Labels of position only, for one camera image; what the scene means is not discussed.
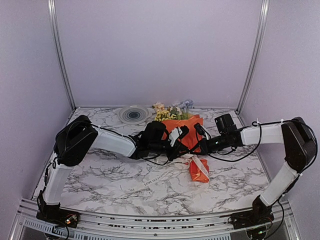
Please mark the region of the cream ribbon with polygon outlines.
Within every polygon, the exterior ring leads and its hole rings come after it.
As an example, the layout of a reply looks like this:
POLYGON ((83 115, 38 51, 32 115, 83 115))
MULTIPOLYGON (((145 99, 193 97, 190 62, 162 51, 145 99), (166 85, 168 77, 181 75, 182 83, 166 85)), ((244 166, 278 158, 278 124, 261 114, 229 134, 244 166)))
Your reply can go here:
POLYGON ((186 172, 194 182, 208 183, 210 181, 208 161, 204 158, 199 158, 195 154, 185 154, 178 159, 177 163, 181 165, 163 171, 155 177, 149 176, 145 180, 128 187, 125 192, 134 193, 186 172))

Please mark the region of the brown orange wrapping paper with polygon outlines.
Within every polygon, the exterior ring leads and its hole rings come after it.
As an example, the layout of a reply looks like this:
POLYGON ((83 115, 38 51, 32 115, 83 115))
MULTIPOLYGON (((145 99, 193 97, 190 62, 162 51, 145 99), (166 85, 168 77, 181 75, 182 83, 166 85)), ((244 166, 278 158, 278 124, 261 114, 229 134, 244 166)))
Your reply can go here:
POLYGON ((188 165, 191 180, 207 184, 210 181, 208 161, 200 158, 199 155, 206 154, 206 141, 211 139, 211 135, 204 127, 203 118, 196 114, 188 119, 166 119, 162 123, 169 133, 181 129, 183 126, 189 129, 189 132, 181 140, 189 152, 183 154, 181 158, 188 165))

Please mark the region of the yellow daisy fake bunch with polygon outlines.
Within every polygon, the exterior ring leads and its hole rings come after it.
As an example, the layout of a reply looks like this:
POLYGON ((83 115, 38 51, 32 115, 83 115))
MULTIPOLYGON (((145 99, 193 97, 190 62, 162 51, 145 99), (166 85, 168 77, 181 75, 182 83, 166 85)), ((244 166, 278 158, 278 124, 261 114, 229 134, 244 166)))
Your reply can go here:
POLYGON ((154 120, 158 122, 163 122, 165 120, 175 120, 176 117, 177 117, 176 114, 171 113, 166 109, 162 109, 156 112, 154 120))

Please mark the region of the pink rose fake stem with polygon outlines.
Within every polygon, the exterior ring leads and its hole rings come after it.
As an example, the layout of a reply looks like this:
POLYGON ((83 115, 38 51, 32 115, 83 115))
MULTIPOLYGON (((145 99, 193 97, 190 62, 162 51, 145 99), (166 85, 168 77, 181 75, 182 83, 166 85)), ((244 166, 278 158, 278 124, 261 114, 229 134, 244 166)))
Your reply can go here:
POLYGON ((156 102, 152 105, 152 108, 155 109, 156 112, 165 110, 165 105, 161 102, 156 102))

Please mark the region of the green leafy fake stem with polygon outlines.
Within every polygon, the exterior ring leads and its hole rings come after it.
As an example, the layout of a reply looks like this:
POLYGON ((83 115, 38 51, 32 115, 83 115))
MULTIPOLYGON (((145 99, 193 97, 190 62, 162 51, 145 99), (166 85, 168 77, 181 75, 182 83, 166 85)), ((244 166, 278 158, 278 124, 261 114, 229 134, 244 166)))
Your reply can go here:
POLYGON ((193 114, 189 112, 188 108, 169 106, 167 110, 169 111, 169 117, 172 120, 188 120, 193 116, 193 114))

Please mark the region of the blue fake flower stem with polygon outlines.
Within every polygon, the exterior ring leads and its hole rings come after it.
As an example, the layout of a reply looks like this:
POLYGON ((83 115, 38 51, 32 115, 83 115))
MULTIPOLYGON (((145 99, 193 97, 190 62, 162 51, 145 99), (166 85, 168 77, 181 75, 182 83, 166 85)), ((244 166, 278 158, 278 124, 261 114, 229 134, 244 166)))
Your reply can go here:
POLYGON ((189 109, 194 107, 194 101, 191 99, 186 99, 181 102, 176 102, 174 106, 176 108, 179 108, 180 110, 188 111, 189 109))

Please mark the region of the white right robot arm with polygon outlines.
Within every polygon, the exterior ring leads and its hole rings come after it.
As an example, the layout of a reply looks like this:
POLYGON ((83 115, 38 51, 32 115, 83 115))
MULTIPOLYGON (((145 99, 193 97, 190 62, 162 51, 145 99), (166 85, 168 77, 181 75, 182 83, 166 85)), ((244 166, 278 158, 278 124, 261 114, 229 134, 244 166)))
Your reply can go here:
POLYGON ((284 149, 283 165, 266 187, 253 201, 247 219, 258 224, 267 216, 267 209, 289 192, 303 173, 311 167, 318 156, 318 140, 313 129, 303 118, 261 123, 253 122, 250 126, 237 128, 230 114, 215 118, 219 132, 211 136, 204 126, 194 125, 197 143, 190 150, 200 150, 200 155, 210 156, 215 160, 228 162, 228 159, 214 154, 229 148, 235 151, 240 147, 281 145, 284 149))

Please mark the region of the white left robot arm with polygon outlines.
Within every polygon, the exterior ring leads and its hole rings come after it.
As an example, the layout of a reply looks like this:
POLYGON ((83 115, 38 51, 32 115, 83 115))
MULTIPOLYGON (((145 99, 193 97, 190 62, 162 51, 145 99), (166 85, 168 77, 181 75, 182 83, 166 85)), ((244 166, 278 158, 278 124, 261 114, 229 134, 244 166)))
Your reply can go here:
POLYGON ((51 222, 63 219, 59 206, 64 185, 73 167, 82 162, 90 148, 148 162, 165 154, 168 161, 172 161, 187 150, 182 139, 188 133, 185 125, 168 131, 162 122, 152 121, 138 134, 124 135, 95 125, 86 115, 81 115, 56 135, 52 169, 45 172, 44 188, 39 192, 37 203, 44 207, 43 213, 51 222))

